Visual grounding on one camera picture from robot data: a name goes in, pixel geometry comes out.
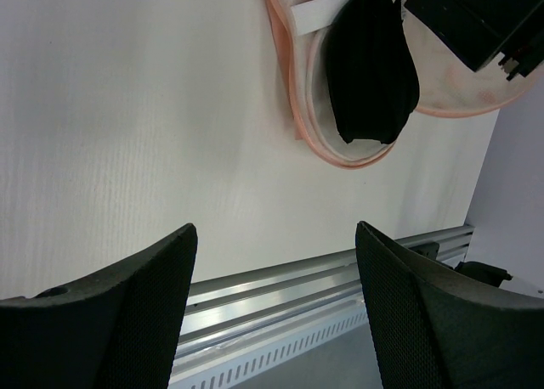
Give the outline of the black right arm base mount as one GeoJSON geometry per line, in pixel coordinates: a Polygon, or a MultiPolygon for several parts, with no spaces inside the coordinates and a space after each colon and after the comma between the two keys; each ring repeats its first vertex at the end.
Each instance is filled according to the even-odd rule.
{"type": "Polygon", "coordinates": [[[435,261],[439,254],[440,244],[430,241],[428,243],[413,246],[411,249],[419,255],[435,261]]]}

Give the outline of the black bra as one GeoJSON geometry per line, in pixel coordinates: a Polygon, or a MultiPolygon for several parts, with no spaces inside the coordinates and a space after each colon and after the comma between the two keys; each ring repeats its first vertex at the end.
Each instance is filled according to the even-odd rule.
{"type": "Polygon", "coordinates": [[[325,71],[337,131],[394,143],[416,108],[420,86],[405,40],[402,0],[349,0],[325,40],[325,71]]]}

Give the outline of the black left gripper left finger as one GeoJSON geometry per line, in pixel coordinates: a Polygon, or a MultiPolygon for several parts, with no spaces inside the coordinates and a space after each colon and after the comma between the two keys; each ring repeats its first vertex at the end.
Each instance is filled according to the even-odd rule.
{"type": "Polygon", "coordinates": [[[166,388],[196,262],[188,223],[119,262],[1,302],[3,388],[166,388]]]}

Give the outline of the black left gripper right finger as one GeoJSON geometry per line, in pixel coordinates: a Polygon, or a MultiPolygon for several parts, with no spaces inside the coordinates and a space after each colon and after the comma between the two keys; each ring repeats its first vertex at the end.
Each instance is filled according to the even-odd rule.
{"type": "Polygon", "coordinates": [[[359,222],[356,258],[385,388],[541,388],[543,300],[471,279],[359,222]]]}

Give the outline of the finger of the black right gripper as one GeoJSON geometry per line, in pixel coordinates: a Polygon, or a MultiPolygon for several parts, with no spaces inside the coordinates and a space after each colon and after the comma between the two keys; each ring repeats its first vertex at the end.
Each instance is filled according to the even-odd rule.
{"type": "Polygon", "coordinates": [[[543,63],[543,0],[406,0],[405,8],[473,72],[497,55],[509,81],[543,63]]]}

